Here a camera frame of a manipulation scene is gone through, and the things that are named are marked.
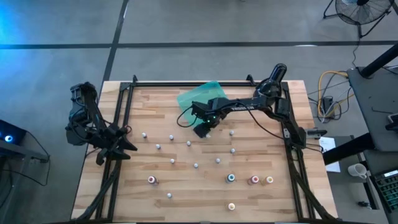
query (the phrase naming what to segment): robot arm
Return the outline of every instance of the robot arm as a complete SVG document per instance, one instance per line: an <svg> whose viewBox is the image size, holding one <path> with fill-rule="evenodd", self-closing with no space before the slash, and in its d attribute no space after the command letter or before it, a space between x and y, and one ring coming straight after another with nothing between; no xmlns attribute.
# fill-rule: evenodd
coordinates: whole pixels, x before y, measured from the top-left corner
<svg viewBox="0 0 398 224"><path fill-rule="evenodd" d="M193 101L192 115L203 120L202 124L193 129L195 133L201 138L205 137L210 129L215 128L230 112L259 110L271 119L281 122L291 135L294 144L305 147L306 134L294 119L289 95L282 97L283 89L280 82L286 70L286 65L276 65L271 76L258 84L252 98L235 100L214 98L207 104Z"/></svg>
<svg viewBox="0 0 398 224"><path fill-rule="evenodd" d="M86 82L71 87L70 91L73 107L65 128L68 142L75 146L88 143L101 148L96 158L98 165L104 162L104 158L130 159L120 150L137 150L126 138L127 127L119 128L114 123L106 125L96 103L98 97L94 85Z"/></svg>

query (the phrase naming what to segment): butcher block tabletop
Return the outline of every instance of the butcher block tabletop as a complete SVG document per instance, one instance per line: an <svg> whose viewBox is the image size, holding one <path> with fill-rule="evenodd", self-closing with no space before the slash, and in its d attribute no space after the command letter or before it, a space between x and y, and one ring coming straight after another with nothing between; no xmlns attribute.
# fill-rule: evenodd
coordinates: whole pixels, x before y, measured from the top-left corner
<svg viewBox="0 0 398 224"><path fill-rule="evenodd" d="M304 82L287 81L299 126L313 128L314 122ZM104 82L99 109L108 121L114 117L120 82ZM181 114L177 96L193 87L134 87L127 135L138 151L124 151L131 156L124 160L114 209L114 222L296 222L292 185L290 182L284 142L263 131L247 111L230 113L210 131L209 138L199 138L193 128L181 128L176 119ZM252 96L254 87L223 87L229 99ZM119 119L124 118L127 92ZM280 123L263 112L253 115L269 131L282 136ZM180 122L187 125L181 117ZM335 203L320 152L303 150L311 191L326 210L337 217ZM101 186L104 166L90 154L83 164L72 218L81 215L93 201ZM226 183L226 176L236 180ZM258 184L248 179L258 176ZM148 183L154 176L157 185ZM262 180L272 177L273 183ZM108 212L108 191L103 216ZM302 208L308 217L303 193ZM234 203L235 209L228 210Z"/></svg>

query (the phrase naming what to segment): white mug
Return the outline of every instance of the white mug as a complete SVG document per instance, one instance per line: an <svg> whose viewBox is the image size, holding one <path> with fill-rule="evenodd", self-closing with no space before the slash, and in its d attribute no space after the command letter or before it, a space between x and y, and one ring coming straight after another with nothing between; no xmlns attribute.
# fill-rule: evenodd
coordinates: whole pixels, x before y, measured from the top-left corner
<svg viewBox="0 0 398 224"><path fill-rule="evenodd" d="M362 164L354 164L348 167L348 173L353 177L366 178L366 167Z"/></svg>

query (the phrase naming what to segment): black fan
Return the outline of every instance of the black fan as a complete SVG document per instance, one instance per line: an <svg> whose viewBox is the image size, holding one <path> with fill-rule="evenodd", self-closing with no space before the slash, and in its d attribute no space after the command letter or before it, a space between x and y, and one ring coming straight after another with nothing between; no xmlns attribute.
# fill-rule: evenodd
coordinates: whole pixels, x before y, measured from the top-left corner
<svg viewBox="0 0 398 224"><path fill-rule="evenodd" d="M331 0L323 13L323 18L338 16L348 24L357 25L359 38L368 35L379 24L384 16L390 13L394 0L336 0L336 14L326 15L326 11L334 0ZM362 35L361 25L378 20L372 28Z"/></svg>

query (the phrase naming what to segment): gray floor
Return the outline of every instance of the gray floor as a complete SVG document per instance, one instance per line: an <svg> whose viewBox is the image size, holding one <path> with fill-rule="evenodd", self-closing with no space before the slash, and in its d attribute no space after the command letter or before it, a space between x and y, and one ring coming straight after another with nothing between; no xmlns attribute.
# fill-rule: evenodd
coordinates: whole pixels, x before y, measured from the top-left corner
<svg viewBox="0 0 398 224"><path fill-rule="evenodd" d="M0 2L0 44L109 44L123 0L40 0ZM355 41L356 28L339 18L322 20L328 0L136 0L130 1L120 43L233 41ZM363 40L397 40L393 11ZM360 46L356 65L367 65L390 45ZM305 80L315 91L327 70L352 68L355 46L220 47L190 49L118 49L110 80L230 80L247 74L263 79L276 63L285 63L285 79ZM109 49L0 50L0 119L28 129L51 154L46 187L24 180L12 223L68 220L79 181L85 147L67 144L64 127L71 108L69 88L89 81L101 88ZM398 64L394 60L389 65ZM335 77L333 83L344 81ZM331 88L337 97L349 88ZM339 121L317 127L329 136L359 136L367 131L355 98ZM46 166L32 164L36 178ZM340 218L385 223L381 211L358 209L361 192L354 185L333 184Z"/></svg>

